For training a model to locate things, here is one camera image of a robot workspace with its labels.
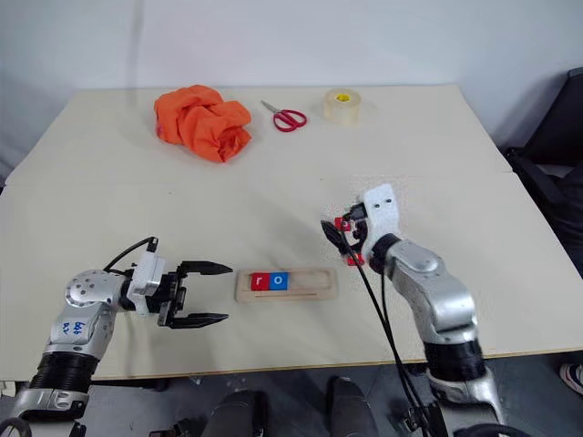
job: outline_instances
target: white wall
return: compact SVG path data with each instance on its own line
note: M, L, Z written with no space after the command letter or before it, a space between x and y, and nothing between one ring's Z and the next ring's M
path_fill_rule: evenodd
M76 88L457 82L521 145L583 66L580 0L0 0L0 177Z

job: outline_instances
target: red block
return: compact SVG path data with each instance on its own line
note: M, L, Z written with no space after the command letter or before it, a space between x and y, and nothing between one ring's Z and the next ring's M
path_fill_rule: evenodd
M346 221L342 217L337 217L334 219L334 226L338 230L343 230L344 232L348 232L350 230L350 221Z
M355 253L354 255L356 255L356 259L358 259L358 263L361 266L364 265L363 255L361 255L360 253ZM356 265L356 264L354 264L353 257L351 257L350 255L347 255L347 257L346 257L346 264L348 264L349 266L355 266Z
M270 274L269 273L252 273L251 274L251 290L252 291L267 291L270 289Z

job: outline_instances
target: blue block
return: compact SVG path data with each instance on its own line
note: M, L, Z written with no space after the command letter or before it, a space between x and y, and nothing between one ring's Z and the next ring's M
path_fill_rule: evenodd
M270 290L287 290L288 273L286 271L277 271L270 273Z

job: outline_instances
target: crumpled orange fabric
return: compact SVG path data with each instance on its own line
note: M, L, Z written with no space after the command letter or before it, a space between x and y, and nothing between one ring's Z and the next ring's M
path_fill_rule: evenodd
M164 94L154 103L156 134L172 144L183 144L214 162L227 162L249 143L243 126L251 114L239 102L223 102L220 94L203 85Z

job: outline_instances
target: tape roll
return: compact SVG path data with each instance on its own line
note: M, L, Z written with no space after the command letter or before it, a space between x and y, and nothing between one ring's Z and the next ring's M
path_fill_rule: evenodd
M361 96L348 88L331 89L324 96L324 116L341 125L355 125L361 110Z

